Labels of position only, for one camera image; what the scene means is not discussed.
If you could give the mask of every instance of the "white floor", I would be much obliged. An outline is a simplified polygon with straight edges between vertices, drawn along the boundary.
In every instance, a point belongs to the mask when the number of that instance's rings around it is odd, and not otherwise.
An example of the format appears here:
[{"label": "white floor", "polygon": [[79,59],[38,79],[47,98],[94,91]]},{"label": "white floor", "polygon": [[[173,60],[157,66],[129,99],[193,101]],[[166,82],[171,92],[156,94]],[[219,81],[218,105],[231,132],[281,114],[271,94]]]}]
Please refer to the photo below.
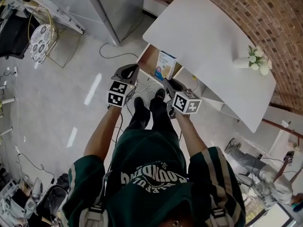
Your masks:
[{"label": "white floor", "polygon": [[[123,41],[122,47],[115,48],[106,45],[102,53],[106,56],[114,56],[131,52],[139,56],[147,45],[142,35],[152,22],[153,19],[146,17],[139,28]],[[1,74],[7,71],[7,67],[11,71],[14,66],[18,67],[17,86],[14,84],[16,78],[12,75],[0,81],[0,85],[3,85],[7,80],[8,88],[5,89],[3,98],[12,96],[16,98],[15,102],[3,106],[4,118],[0,119],[0,131],[13,127],[12,132],[3,136],[7,145],[8,158],[4,144],[0,146],[0,153],[3,162],[16,179],[22,175],[20,166],[16,163],[18,159],[15,146],[18,146],[20,152],[36,166],[40,167],[40,164],[43,164],[45,169],[52,172],[55,177],[67,172],[70,165],[82,156],[91,134],[107,111],[105,96],[110,86],[111,76],[117,68],[136,61],[132,55],[104,59],[99,55],[102,44],[101,41],[89,35],[83,35],[73,59],[63,69],[49,59],[42,64],[35,64],[30,59],[28,51],[23,60],[0,59]],[[66,54],[62,46],[55,47],[54,50],[56,53]],[[144,75],[140,75],[138,80],[145,85],[148,83]],[[144,98],[152,98],[153,92],[145,94]],[[129,102],[129,108],[134,112],[132,101]],[[124,120],[122,129],[125,129],[131,116],[126,108],[123,108],[122,115]],[[209,147],[219,146],[224,150],[232,137],[240,139],[234,131],[235,119],[216,111],[207,102],[202,102],[198,116],[192,117],[192,121]],[[173,124],[179,134],[178,123],[174,121]],[[106,169],[113,146],[112,142],[105,161]],[[184,141],[181,147],[189,159]],[[256,154],[256,151],[245,142],[243,142],[243,149]],[[52,176],[32,167],[23,156],[19,158],[23,173],[32,180],[39,176],[46,189]],[[238,167],[231,159],[228,158],[228,160],[234,169]]]}]

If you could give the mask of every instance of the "black shoe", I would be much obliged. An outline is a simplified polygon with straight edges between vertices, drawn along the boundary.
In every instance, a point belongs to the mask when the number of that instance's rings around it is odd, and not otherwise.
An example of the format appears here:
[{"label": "black shoe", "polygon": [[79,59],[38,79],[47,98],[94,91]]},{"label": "black shoe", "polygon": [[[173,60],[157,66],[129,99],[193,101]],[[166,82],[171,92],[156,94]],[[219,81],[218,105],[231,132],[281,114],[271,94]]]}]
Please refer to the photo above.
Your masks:
[{"label": "black shoe", "polygon": [[143,99],[140,98],[140,97],[136,97],[134,99],[134,109],[135,111],[139,110],[139,109],[142,109],[144,108],[144,102],[143,102]]},{"label": "black shoe", "polygon": [[165,90],[163,88],[160,88],[157,92],[155,97],[160,97],[162,98],[162,101],[165,99]]}]

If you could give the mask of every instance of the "tabletop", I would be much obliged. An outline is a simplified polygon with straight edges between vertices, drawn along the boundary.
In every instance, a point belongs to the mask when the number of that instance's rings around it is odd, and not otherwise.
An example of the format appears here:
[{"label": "tabletop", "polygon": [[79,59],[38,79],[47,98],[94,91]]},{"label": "tabletop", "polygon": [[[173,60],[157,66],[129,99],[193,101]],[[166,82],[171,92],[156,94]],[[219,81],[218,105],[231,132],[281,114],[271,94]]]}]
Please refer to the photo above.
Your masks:
[{"label": "tabletop", "polygon": [[255,132],[276,81],[268,73],[236,69],[233,61],[254,46],[244,32],[210,0],[174,0],[143,35],[217,94]]}]

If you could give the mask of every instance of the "white flower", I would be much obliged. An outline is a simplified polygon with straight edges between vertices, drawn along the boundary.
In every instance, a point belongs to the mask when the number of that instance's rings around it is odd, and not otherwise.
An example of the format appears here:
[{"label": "white flower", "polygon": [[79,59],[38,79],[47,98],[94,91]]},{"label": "white flower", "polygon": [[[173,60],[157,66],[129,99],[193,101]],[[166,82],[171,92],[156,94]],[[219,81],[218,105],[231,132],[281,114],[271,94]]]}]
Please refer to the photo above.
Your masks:
[{"label": "white flower", "polygon": [[252,68],[253,70],[259,70],[259,66],[258,66],[258,64],[252,64],[251,66],[250,66],[250,68]]},{"label": "white flower", "polygon": [[273,68],[273,63],[271,62],[271,60],[268,60],[267,64],[268,68],[271,70]]},{"label": "white flower", "polygon": [[269,67],[267,65],[261,65],[259,67],[259,71],[261,73],[262,76],[266,76],[269,73]]},{"label": "white flower", "polygon": [[256,62],[256,59],[257,59],[257,58],[256,58],[255,56],[253,56],[253,55],[250,56],[250,62],[251,62],[251,63]]},{"label": "white flower", "polygon": [[262,51],[262,49],[261,49],[260,46],[257,46],[257,50],[255,52],[255,56],[257,56],[257,57],[262,57],[263,56],[263,51]]}]

